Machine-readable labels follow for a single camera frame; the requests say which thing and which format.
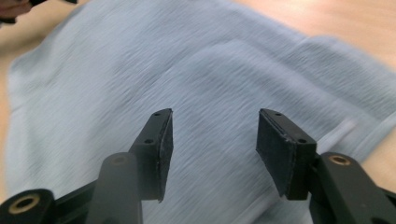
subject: wooden table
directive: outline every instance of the wooden table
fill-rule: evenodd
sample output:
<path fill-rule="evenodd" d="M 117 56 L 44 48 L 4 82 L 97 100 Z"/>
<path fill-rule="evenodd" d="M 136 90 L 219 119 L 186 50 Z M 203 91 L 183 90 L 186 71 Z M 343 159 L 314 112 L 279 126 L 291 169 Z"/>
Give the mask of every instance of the wooden table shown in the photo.
<path fill-rule="evenodd" d="M 396 70 L 394 0 L 235 0 L 306 35 L 333 35 Z M 42 39 L 74 6 L 48 1 L 0 29 L 0 202 L 4 193 L 4 139 L 8 126 L 6 78 L 11 61 Z M 396 131 L 363 164 L 377 185 L 396 192 Z"/>

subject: light blue cloth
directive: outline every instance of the light blue cloth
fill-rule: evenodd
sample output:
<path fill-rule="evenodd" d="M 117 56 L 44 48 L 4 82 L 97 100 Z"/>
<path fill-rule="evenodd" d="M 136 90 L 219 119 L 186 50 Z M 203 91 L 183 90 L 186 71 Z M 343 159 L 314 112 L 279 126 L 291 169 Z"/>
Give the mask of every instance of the light blue cloth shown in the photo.
<path fill-rule="evenodd" d="M 308 38 L 220 0 L 93 0 L 9 72 L 7 188 L 62 196 L 173 108 L 175 149 L 145 223 L 306 223 L 255 151 L 260 108 L 364 159 L 395 127 L 396 76 L 329 37 Z"/>

